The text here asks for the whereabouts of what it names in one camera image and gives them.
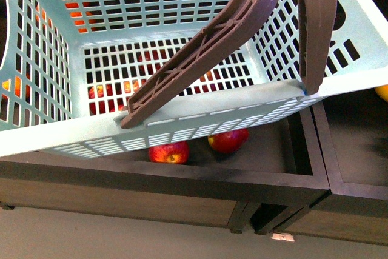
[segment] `wooden display stand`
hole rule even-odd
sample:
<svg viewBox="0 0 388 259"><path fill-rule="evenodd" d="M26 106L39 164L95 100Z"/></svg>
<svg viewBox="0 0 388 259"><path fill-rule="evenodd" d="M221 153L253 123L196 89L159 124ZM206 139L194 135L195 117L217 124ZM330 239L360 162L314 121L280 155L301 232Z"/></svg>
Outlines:
<svg viewBox="0 0 388 259"><path fill-rule="evenodd" d="M216 154L206 138L189 144L185 165L151 163L147 150L93 160L41 152L4 157L0 202L237 233L258 211L264 234L329 191L309 109L252 128L233 155Z"/></svg>
<svg viewBox="0 0 388 259"><path fill-rule="evenodd" d="M330 195L277 231L388 245L388 103L372 89L323 104L313 114Z"/></svg>

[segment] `basket grid hole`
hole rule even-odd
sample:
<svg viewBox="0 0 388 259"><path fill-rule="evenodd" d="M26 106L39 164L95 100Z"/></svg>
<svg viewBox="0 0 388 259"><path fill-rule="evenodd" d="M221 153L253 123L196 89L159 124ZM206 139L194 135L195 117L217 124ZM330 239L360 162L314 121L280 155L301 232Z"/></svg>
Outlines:
<svg viewBox="0 0 388 259"><path fill-rule="evenodd" d="M219 124L210 124L208 126L201 126L199 129L195 132L195 135L199 133L210 133L212 132L215 128L217 128Z"/></svg>
<svg viewBox="0 0 388 259"><path fill-rule="evenodd" d="M59 151L66 151L66 150L73 150L73 149L81 149L83 146L80 144L70 144L70 145L65 145L61 147L55 147L55 150Z"/></svg>
<svg viewBox="0 0 388 259"><path fill-rule="evenodd" d="M191 137L192 133L181 133L181 134L175 134L173 135L173 139L189 139Z"/></svg>
<svg viewBox="0 0 388 259"><path fill-rule="evenodd" d="M98 139L98 140L87 141L87 142L85 142L85 144L86 145L99 144L99 143L105 143L105 142L112 141L112 140L113 140L112 138L102 138L102 139Z"/></svg>
<svg viewBox="0 0 388 259"><path fill-rule="evenodd" d="M175 38L84 49L88 95L91 101L96 101L89 104L90 114L97 114L97 106L100 114L116 110L113 100L108 106L102 101L106 96L117 100L118 106L123 105L125 99L189 40ZM250 85L253 85L253 80L249 68L243 54L237 50L180 95Z"/></svg>
<svg viewBox="0 0 388 259"><path fill-rule="evenodd" d="M60 68L63 74L65 74L66 72L66 77L68 79L69 70L68 68L65 69L64 62L60 61L60 57L65 57L68 61L68 56L67 52L64 53L63 47L59 45L59 41L54 37L55 35L57 38L59 38L61 40L61 44L63 44L64 40L62 35L59 34L58 29L53 26L51 19L47 17L45 11L39 7L39 2L37 0L18 0L18 2L20 11L18 12L18 18L16 22L19 28L19 31L17 32L16 46L20 50L20 54L22 56L19 53L16 54L15 69L18 73L21 74L21 77L16 77L14 85L10 81L10 87L14 87L13 93L17 98L24 98L27 103L27 108L25 109L20 108L21 105L19 105L19 108L17 108L16 106L14 124L18 126L30 126L38 124L39 122L48 122L47 119L40 118L38 115L35 115L35 118L33 119L33 115L30 113L31 109L28 109L29 106L35 106L35 109L40 111L40 114L48 116L47 99L44 97L42 98L42 92L39 90L41 89L41 80L39 73L39 71L41 70L40 68L42 67L43 71L47 73L48 60L44 57L49 55L50 61L55 62L55 66L57 66L58 69ZM30 6L30 4L33 5L33 3L35 4L34 10ZM27 17L25 17L24 14L25 7L27 7ZM42 19L48 21L46 22L47 26L43 24L40 30L39 23L42 21ZM55 50L50 48L49 54L47 54L47 43L45 41L47 40L47 35L50 44L53 45L55 48ZM36 64L38 67L32 70L32 65L30 64L29 60L31 61L31 63ZM52 79L52 81L54 81L57 86L60 86L62 90L64 90L66 87L67 93L70 94L69 83L66 84L65 78L60 78L58 72L54 74L52 67L51 70L52 71L50 72L50 78ZM44 81L46 81L44 83L43 88L44 93L48 94L47 80L44 78ZM52 99L55 98L55 101L59 104L59 107L50 104L51 112L49 117L52 119L51 121L53 121L53 119L55 121L60 121L62 119L69 118L67 113L65 112L66 110L63 109L69 109L70 102L66 102L67 98L64 95L62 95L61 98L59 90L57 89L55 91L53 84L50 84L50 96Z"/></svg>
<svg viewBox="0 0 388 259"><path fill-rule="evenodd" d="M132 140L124 140L121 141L123 146L137 146L137 145L146 145L146 140L144 138L132 139Z"/></svg>
<svg viewBox="0 0 388 259"><path fill-rule="evenodd" d="M280 2L283 3L284 9L290 17L286 18L282 9L277 5L275 10L277 10L278 16L272 13L263 28L252 38L256 50L261 56L263 67L266 68L269 81L299 79L298 68L296 68L298 67L297 61L292 62L299 54L299 42L295 34L298 29L298 18L292 9L292 7L297 6L298 1L281 0Z"/></svg>
<svg viewBox="0 0 388 259"><path fill-rule="evenodd" d="M179 130L174 132L173 136L184 136L184 135L190 136L194 132L194 130L195 129Z"/></svg>
<svg viewBox="0 0 388 259"><path fill-rule="evenodd" d="M146 145L137 145L137 146L124 146L125 150L127 151L134 151L134 150L141 150L141 149L144 149L146 148L147 146Z"/></svg>
<svg viewBox="0 0 388 259"><path fill-rule="evenodd" d="M233 124L226 124L226 125L223 125L223 126L219 126L216 131L220 131L220 130L229 130L231 129L234 125L236 125L237 123L233 123Z"/></svg>
<svg viewBox="0 0 388 259"><path fill-rule="evenodd" d="M257 121L258 119L262 118L263 116L257 116L255 118L246 118L244 119L243 121L241 121L238 125L243 125L243 124L250 124L250 123L254 123L255 121Z"/></svg>
<svg viewBox="0 0 388 259"><path fill-rule="evenodd" d="M98 152L108 152L108 151L112 151L112 150L118 150L121 148L119 146L117 146L116 144L107 144L105 146L98 146L98 147L92 146L92 149L95 151L98 151Z"/></svg>
<svg viewBox="0 0 388 259"><path fill-rule="evenodd" d="M250 116L250 117L244 119L241 123L256 121L256 120L258 120L259 118L262 118L262 117L263 117L263 115Z"/></svg>
<svg viewBox="0 0 388 259"><path fill-rule="evenodd" d="M124 29L126 26L132 27L142 27L142 26L153 26L153 25L161 25L161 24L176 24L187 23L187 22L202 22L209 21L212 19L217 13L219 13L222 8L227 4L228 0L212 0L211 2L200 2L198 7L196 7L195 0L97 0L97 1L89 1L82 3L84 8L88 8L86 15L82 15L80 11L74 11L75 8L79 8L81 4L79 0L64 0L65 5L69 11L70 17L81 17L84 19L79 19L75 21L75 26L79 27L79 33L88 33L88 32L98 32L104 30L115 30L115 29ZM104 4L103 11L95 10L94 7L100 7L101 3ZM145 18L142 15L128 15L127 18L124 17L126 13L136 13L141 11L141 5L145 4L145 12L151 12L151 14L145 14ZM108 9L111 6L115 5L130 5L130 7L125 8L125 12L122 8L113 8ZM161 11L161 7L163 11L167 11L170 9L177 9L178 4L181 6L180 8L183 10L181 15L178 14L170 14L168 15L163 13L154 13L155 11ZM211 10L199 10L201 7L208 7ZM193 8L193 10L185 11L185 8ZM96 15L104 15L100 18L95 17ZM109 15L116 15L116 17L109 18ZM110 25L113 22L119 22L119 24Z"/></svg>
<svg viewBox="0 0 388 259"><path fill-rule="evenodd" d="M150 147L158 146L158 145L163 145L163 144L168 144L170 142L170 138L166 137L163 139L158 139L158 140L150 140L149 139L149 145Z"/></svg>
<svg viewBox="0 0 388 259"><path fill-rule="evenodd" d="M208 129L208 130L197 130L194 134L194 138L196 138L197 136L208 136L210 135L212 132L214 131L214 129Z"/></svg>
<svg viewBox="0 0 388 259"><path fill-rule="evenodd" d="M140 141L137 143L124 143L124 142L122 142L122 145L124 147L145 147L146 143L144 141Z"/></svg>
<svg viewBox="0 0 388 259"><path fill-rule="evenodd" d="M66 150L59 150L59 151L63 153L71 154L71 155L87 155L92 153L92 151L82 152L80 150L73 150L73 149L66 149Z"/></svg>
<svg viewBox="0 0 388 259"><path fill-rule="evenodd" d="M350 39L343 43L343 47L338 46L334 42L330 50L333 50L333 53L327 58L325 76L334 75L341 69L360 59L360 54Z"/></svg>
<svg viewBox="0 0 388 259"><path fill-rule="evenodd" d="M109 151L102 151L101 153L103 155L113 155L113 154L122 153L122 152L123 152L122 149L115 149L115 150L109 150Z"/></svg>
<svg viewBox="0 0 388 259"><path fill-rule="evenodd" d="M172 138L171 143L176 143L176 142L181 142L181 141L187 141L189 140L190 137L179 137L179 138Z"/></svg>
<svg viewBox="0 0 388 259"><path fill-rule="evenodd" d="M235 126L232 130L240 130L240 129L246 129L252 125L252 123L249 124L239 124L238 126Z"/></svg>
<svg viewBox="0 0 388 259"><path fill-rule="evenodd" d="M82 149L70 150L70 151L67 151L67 153L73 154L73 155L87 155L93 152L89 149L82 148Z"/></svg>
<svg viewBox="0 0 388 259"><path fill-rule="evenodd" d="M149 140L160 140L164 138L168 138L170 136L170 133L162 133L160 135L155 135L155 136L149 136Z"/></svg>
<svg viewBox="0 0 388 259"><path fill-rule="evenodd" d="M89 146L98 149L98 148L103 148L107 146L112 146L115 144L116 142L114 140L108 140L108 141L101 141L99 143L90 143Z"/></svg>

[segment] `produce display bin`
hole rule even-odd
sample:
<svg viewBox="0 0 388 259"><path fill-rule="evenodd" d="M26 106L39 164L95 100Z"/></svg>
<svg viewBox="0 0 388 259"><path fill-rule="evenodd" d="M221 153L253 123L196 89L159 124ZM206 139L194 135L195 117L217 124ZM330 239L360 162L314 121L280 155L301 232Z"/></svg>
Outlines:
<svg viewBox="0 0 388 259"><path fill-rule="evenodd" d="M188 141L186 164L147 149L81 160L42 152L0 158L0 206L223 227L241 232L257 211L267 232L329 191L309 109L252 127L233 155Z"/></svg>
<svg viewBox="0 0 388 259"><path fill-rule="evenodd" d="M313 106L330 193L278 231L388 246L387 110L373 89Z"/></svg>

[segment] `light blue plastic basket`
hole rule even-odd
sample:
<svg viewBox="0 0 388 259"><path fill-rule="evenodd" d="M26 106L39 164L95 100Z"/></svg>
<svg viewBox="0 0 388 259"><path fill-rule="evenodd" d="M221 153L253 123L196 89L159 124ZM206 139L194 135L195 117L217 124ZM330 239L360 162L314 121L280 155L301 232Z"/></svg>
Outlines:
<svg viewBox="0 0 388 259"><path fill-rule="evenodd" d="M227 1L7 0L0 156L44 150L93 158L142 149L272 123L327 96L388 83L387 21L371 0L339 0L346 18L333 32L326 77L317 94L305 96L297 0L279 0L238 51L142 124L121 129L126 113L118 107L134 86ZM104 96L89 99L97 86Z"/></svg>

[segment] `red apple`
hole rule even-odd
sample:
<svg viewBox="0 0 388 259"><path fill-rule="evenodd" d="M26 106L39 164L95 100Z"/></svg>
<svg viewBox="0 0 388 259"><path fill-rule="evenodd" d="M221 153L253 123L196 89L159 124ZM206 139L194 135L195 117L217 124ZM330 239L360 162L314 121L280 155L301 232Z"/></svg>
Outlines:
<svg viewBox="0 0 388 259"><path fill-rule="evenodd" d="M218 70L217 70L217 69L214 69L213 72L214 72L214 77L215 77L217 80L220 80L220 79L221 79L221 76L219 75Z"/></svg>
<svg viewBox="0 0 388 259"><path fill-rule="evenodd" d="M115 102L113 99L108 100L108 110L109 112L115 108Z"/></svg>
<svg viewBox="0 0 388 259"><path fill-rule="evenodd" d="M240 129L210 135L207 137L207 140L213 150L224 154L231 154L240 149L240 147L247 141L248 137L248 130Z"/></svg>
<svg viewBox="0 0 388 259"><path fill-rule="evenodd" d="M119 106L118 106L118 110L119 110L119 112L122 112L122 109L124 108L124 105L123 104L120 104ZM115 108L112 108L111 110L109 110L109 112L115 112L116 111L116 109Z"/></svg>
<svg viewBox="0 0 388 259"><path fill-rule="evenodd" d="M98 103L98 109L99 109L99 113L106 113L105 102L104 101L100 101ZM96 104L95 103L90 103L89 104L89 110L92 113L92 115L96 115L96 113L97 113L97 111L96 111Z"/></svg>
<svg viewBox="0 0 388 259"><path fill-rule="evenodd" d="M107 84L106 91L107 91L108 96L112 96L113 95L112 85ZM95 97L95 88L92 87L89 90L89 99L93 99L94 97ZM103 85L97 85L97 97L104 97L104 86Z"/></svg>
<svg viewBox="0 0 388 259"><path fill-rule="evenodd" d="M216 84L211 84L210 85L210 90L211 91L217 91Z"/></svg>
<svg viewBox="0 0 388 259"><path fill-rule="evenodd" d="M159 53L160 53L162 59L167 58L166 51L164 49L160 50ZM148 61L151 61L151 54L149 51L145 51L144 52L144 59L143 59L141 53L138 53L136 55L136 58L137 58L138 62L143 62L143 61L148 62ZM152 51L152 59L159 60L159 55L158 55L157 50ZM146 67L147 67L147 73L149 75L154 74L155 71L152 67L152 64L147 64ZM160 68L160 64L155 64L155 67L156 67L156 70L158 70ZM142 75L146 74L146 69L144 66L139 66L139 69L140 69L140 72Z"/></svg>
<svg viewBox="0 0 388 259"><path fill-rule="evenodd" d="M158 163L184 164L189 158L189 145L186 141L151 147L150 160Z"/></svg>

